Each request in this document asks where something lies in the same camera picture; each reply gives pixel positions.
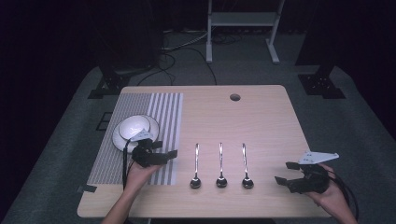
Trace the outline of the white plate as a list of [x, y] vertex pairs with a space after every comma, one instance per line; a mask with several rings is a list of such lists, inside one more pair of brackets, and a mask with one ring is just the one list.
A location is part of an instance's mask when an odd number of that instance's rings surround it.
[[[160, 130], [158, 122], [154, 118], [147, 115], [136, 115], [136, 116], [143, 116], [148, 119], [150, 123], [149, 132], [152, 134], [151, 139], [155, 141], [159, 136], [159, 130]], [[126, 140], [120, 136], [119, 126], [121, 123], [122, 121], [116, 126], [116, 128], [113, 131], [112, 142], [117, 149], [123, 150], [125, 147], [127, 147], [127, 152], [131, 153], [133, 149], [137, 146], [137, 142], [131, 142], [130, 140]]]

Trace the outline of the person's right hand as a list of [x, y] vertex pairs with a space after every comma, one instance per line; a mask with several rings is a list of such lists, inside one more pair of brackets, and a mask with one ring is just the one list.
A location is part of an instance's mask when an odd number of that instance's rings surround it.
[[329, 187], [323, 193], [312, 191], [307, 192], [306, 196], [332, 217], [340, 215], [346, 208], [348, 208], [344, 193], [332, 181], [330, 181]]

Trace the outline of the white metal stand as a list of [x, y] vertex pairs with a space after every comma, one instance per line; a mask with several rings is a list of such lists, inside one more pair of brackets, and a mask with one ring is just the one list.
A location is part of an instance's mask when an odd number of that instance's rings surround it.
[[217, 12], [212, 9], [213, 0], [208, 0], [205, 60], [213, 62], [212, 31], [215, 27], [271, 27], [271, 35], [265, 43], [272, 63], [279, 64], [274, 42], [285, 2], [286, 0], [278, 0], [274, 12]]

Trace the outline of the white bowl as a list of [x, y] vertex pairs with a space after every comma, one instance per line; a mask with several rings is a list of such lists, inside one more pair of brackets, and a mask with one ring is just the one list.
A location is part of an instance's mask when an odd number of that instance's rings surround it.
[[125, 119], [119, 126], [119, 134], [122, 138], [136, 142], [152, 136], [149, 132], [149, 120], [143, 116], [131, 116]]

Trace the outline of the person's left hand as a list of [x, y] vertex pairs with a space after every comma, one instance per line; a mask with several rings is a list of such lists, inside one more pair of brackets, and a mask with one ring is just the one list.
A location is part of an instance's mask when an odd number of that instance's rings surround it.
[[140, 164], [133, 162], [129, 167], [124, 191], [129, 194], [136, 194], [160, 168], [162, 168], [161, 165], [142, 167]]

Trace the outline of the metal spoon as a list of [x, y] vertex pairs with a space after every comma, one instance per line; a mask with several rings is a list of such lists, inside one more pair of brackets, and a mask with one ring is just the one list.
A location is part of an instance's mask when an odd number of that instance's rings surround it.
[[199, 149], [200, 145], [196, 144], [195, 145], [195, 158], [194, 158], [194, 177], [190, 182], [190, 187], [192, 189], [198, 189], [201, 187], [201, 179], [198, 176], [198, 170], [199, 170]]
[[218, 188], [226, 188], [228, 185], [227, 179], [223, 175], [223, 144], [219, 143], [219, 177], [216, 181]]
[[245, 168], [245, 177], [242, 180], [242, 186], [245, 189], [252, 189], [254, 187], [254, 182], [248, 176], [248, 158], [247, 158], [247, 147], [245, 143], [242, 144], [242, 153], [243, 153], [243, 162]]

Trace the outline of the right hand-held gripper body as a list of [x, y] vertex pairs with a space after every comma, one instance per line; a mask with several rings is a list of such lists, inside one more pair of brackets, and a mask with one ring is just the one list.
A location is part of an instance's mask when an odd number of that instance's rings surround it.
[[290, 192], [323, 193], [328, 187], [330, 178], [328, 172], [320, 166], [322, 162], [338, 159], [337, 153], [315, 152], [307, 150], [297, 161], [304, 176], [299, 179], [289, 180], [288, 188]]

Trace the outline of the black stand base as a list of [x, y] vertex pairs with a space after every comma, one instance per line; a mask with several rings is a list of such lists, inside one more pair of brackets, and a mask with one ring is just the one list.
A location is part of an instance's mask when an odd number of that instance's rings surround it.
[[119, 95], [132, 76], [132, 71], [123, 67], [100, 66], [102, 77], [89, 99], [102, 99], [106, 95]]
[[315, 74], [302, 74], [298, 76], [307, 95], [321, 96], [324, 99], [345, 99], [343, 92], [337, 88], [329, 77]]

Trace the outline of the grey striped placemat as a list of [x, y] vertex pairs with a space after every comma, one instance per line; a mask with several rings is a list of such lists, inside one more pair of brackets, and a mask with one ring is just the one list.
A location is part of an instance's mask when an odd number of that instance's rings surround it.
[[155, 141], [162, 141], [163, 146], [155, 149], [155, 152], [166, 153], [171, 150], [180, 152], [182, 107], [182, 93], [122, 94], [107, 126], [88, 184], [122, 184], [123, 149], [127, 140], [120, 136], [119, 126], [131, 116], [145, 116], [157, 122], [159, 131], [155, 133], [154, 125], [151, 124], [149, 132], [153, 134]]

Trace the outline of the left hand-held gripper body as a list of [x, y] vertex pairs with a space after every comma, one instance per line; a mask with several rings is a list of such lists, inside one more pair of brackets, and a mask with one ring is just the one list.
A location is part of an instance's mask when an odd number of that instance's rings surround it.
[[142, 167], [149, 167], [151, 165], [163, 165], [166, 164], [166, 159], [163, 157], [163, 153], [155, 152], [152, 148], [153, 141], [150, 138], [136, 141], [137, 146], [132, 151], [132, 159], [140, 164]]

